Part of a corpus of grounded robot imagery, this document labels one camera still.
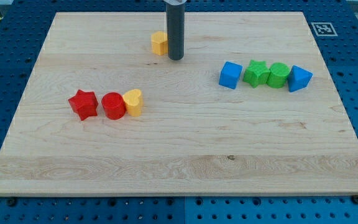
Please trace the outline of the silver rod mount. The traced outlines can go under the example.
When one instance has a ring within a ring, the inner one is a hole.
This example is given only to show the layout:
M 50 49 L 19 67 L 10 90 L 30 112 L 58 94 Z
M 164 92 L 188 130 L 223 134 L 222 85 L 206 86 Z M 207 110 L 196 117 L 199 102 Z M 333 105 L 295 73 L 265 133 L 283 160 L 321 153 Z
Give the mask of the silver rod mount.
M 186 3 L 186 0 L 163 0 L 163 1 L 171 6 L 179 6 Z

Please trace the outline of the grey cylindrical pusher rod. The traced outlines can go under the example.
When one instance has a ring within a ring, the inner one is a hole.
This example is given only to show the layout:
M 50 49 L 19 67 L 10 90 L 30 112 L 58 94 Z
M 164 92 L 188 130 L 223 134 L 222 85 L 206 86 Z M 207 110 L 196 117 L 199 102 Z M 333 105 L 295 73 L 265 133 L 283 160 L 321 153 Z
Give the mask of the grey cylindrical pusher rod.
M 185 3 L 166 2 L 168 56 L 181 60 L 184 56 Z

